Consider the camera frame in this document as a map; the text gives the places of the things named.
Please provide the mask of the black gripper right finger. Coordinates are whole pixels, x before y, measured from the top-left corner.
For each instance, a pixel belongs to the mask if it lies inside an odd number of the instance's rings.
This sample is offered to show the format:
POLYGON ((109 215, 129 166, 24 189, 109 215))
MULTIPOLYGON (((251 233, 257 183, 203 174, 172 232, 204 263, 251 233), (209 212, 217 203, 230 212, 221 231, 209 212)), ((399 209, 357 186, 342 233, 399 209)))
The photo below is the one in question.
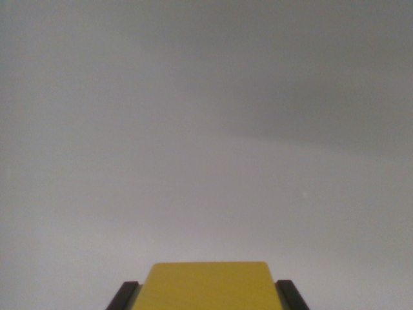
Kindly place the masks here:
POLYGON ((283 310, 310 310, 292 280, 278 280, 276 291, 283 310))

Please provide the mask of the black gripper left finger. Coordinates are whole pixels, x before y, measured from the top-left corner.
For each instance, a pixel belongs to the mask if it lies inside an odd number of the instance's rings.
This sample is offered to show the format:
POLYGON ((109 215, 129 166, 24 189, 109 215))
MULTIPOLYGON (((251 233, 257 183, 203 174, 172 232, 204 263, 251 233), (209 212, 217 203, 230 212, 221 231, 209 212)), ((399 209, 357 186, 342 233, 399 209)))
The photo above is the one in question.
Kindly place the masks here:
POLYGON ((123 282, 106 310, 131 310, 142 287, 139 282, 123 282))

